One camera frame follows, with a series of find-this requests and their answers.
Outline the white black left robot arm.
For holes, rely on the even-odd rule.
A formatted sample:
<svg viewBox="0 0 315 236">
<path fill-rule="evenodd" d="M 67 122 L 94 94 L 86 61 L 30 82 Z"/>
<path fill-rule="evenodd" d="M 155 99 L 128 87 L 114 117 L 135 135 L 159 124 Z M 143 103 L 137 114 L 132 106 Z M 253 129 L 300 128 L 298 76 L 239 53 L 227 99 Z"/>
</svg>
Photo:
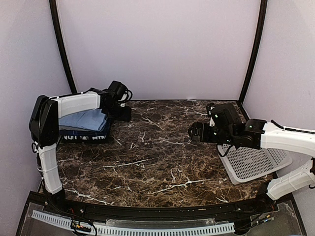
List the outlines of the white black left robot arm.
<svg viewBox="0 0 315 236">
<path fill-rule="evenodd" d="M 29 130 L 32 150 L 39 159 L 39 168 L 45 189 L 52 195 L 63 191 L 59 177 L 56 147 L 59 138 L 59 119 L 77 112 L 100 109 L 113 119 L 128 118 L 131 114 L 126 105 L 132 98 L 130 90 L 91 88 L 86 92 L 64 96 L 37 98 Z"/>
</svg>

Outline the light blue long sleeve shirt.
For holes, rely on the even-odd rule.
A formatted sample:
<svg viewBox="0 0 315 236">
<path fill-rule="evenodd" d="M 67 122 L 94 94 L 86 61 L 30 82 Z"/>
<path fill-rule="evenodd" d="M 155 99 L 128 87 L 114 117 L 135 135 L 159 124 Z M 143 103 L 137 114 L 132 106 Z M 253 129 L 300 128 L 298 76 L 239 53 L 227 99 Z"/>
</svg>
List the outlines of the light blue long sleeve shirt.
<svg viewBox="0 0 315 236">
<path fill-rule="evenodd" d="M 82 111 L 59 119 L 59 130 L 102 131 L 109 124 L 101 109 Z"/>
</svg>

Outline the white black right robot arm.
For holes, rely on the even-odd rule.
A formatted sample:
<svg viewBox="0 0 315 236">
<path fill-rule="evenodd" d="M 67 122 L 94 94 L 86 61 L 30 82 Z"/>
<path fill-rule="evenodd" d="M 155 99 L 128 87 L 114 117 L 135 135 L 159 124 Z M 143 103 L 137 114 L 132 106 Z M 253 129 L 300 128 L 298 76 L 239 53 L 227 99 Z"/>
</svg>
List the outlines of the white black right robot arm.
<svg viewBox="0 0 315 236">
<path fill-rule="evenodd" d="M 274 150 L 286 154 L 303 154 L 309 157 L 303 165 L 282 177 L 262 186 L 262 193 L 251 203 L 255 213 L 262 213 L 270 201 L 315 186 L 315 132 L 313 130 L 285 127 L 274 121 L 250 119 L 247 122 L 194 122 L 188 129 L 192 140 L 203 143 L 229 145 L 231 148 Z"/>
</svg>

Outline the black printed shirt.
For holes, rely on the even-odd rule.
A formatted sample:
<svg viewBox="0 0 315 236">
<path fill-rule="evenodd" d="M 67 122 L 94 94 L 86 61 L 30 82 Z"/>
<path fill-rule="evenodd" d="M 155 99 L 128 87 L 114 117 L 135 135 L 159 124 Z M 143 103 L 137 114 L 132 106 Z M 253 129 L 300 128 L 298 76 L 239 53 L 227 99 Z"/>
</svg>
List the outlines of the black printed shirt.
<svg viewBox="0 0 315 236">
<path fill-rule="evenodd" d="M 61 134 L 64 143 L 103 144 L 108 138 L 105 133 Z"/>
</svg>

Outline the navy plaid shirt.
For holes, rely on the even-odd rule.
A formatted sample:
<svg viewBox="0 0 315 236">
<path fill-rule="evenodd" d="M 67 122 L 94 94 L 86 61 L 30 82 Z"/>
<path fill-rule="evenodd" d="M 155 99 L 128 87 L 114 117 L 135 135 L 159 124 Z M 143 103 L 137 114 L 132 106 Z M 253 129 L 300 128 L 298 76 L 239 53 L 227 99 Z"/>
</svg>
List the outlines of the navy plaid shirt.
<svg viewBox="0 0 315 236">
<path fill-rule="evenodd" d="M 111 121 L 106 122 L 101 131 L 88 130 L 60 130 L 59 134 L 64 136 L 100 136 L 107 135 L 111 127 Z"/>
</svg>

